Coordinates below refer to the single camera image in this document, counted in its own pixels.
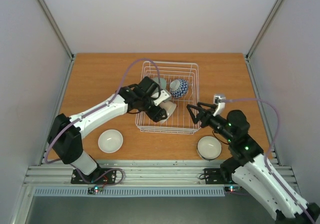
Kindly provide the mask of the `celadon green ceramic bowl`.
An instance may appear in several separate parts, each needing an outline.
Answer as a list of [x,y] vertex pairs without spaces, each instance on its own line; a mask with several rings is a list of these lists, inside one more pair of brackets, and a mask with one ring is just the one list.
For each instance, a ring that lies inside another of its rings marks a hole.
[[166,89],[167,81],[164,78],[154,77],[152,78],[152,80],[156,82],[161,87],[161,89]]

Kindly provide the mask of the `white bowl black rim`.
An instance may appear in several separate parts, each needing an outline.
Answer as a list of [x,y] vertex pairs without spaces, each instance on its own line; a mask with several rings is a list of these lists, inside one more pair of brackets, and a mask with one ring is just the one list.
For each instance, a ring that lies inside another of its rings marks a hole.
[[197,143],[197,153],[204,160],[214,160],[221,152],[222,146],[220,142],[212,136],[204,136]]

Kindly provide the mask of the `red patterned bowl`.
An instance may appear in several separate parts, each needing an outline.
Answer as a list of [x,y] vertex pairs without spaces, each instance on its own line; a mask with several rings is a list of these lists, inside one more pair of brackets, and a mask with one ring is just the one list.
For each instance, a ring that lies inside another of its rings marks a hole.
[[189,89],[189,83],[184,79],[175,79],[170,83],[169,86],[169,92],[174,99],[180,99],[184,97]]

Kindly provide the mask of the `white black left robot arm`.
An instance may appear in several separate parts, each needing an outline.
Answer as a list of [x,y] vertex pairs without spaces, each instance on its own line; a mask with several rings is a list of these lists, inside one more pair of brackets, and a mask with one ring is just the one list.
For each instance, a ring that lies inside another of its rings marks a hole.
[[78,169],[85,180],[96,183],[101,177],[97,162],[83,149],[83,139],[109,120],[133,110],[145,112],[154,122],[165,120],[168,115],[160,106],[171,94],[159,84],[144,77],[139,84],[121,87],[102,103],[75,115],[55,117],[47,142],[60,160]]

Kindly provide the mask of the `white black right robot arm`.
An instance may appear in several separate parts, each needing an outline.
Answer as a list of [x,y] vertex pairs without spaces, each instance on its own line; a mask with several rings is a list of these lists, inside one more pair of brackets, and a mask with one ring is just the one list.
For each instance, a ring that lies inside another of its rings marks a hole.
[[320,207],[309,203],[278,173],[260,145],[249,135],[250,124],[240,110],[224,118],[218,106],[199,102],[187,105],[192,121],[211,127],[228,143],[231,157],[220,165],[221,178],[243,187],[270,214],[277,224],[314,224]]

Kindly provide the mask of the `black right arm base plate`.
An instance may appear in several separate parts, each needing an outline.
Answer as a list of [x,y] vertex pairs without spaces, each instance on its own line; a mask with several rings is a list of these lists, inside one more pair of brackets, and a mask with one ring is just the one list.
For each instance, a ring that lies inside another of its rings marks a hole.
[[220,168],[205,168],[203,170],[204,180],[207,185],[234,185],[235,182],[223,177]]

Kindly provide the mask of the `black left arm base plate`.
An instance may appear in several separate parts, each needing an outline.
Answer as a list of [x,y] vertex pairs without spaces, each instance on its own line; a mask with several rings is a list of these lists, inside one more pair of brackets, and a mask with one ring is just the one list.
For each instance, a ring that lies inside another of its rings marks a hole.
[[98,168],[89,175],[85,175],[78,169],[74,169],[71,175],[71,184],[114,184],[117,170],[111,168]]

